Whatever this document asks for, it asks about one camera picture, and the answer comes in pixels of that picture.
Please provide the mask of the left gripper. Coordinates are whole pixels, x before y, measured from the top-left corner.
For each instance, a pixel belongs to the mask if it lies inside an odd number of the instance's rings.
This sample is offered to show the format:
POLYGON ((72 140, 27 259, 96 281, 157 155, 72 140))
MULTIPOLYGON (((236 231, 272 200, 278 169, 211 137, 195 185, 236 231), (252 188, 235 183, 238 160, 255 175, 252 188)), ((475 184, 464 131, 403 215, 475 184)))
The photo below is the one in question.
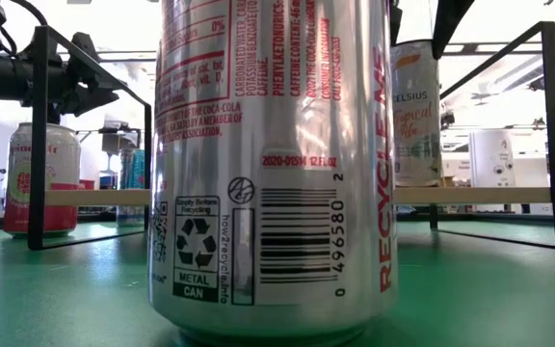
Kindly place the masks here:
POLYGON ((57 115, 73 114, 75 117, 119 100, 114 90, 112 74, 103 66, 95 72, 78 59, 70 59, 66 64, 62 97, 53 103, 57 115))

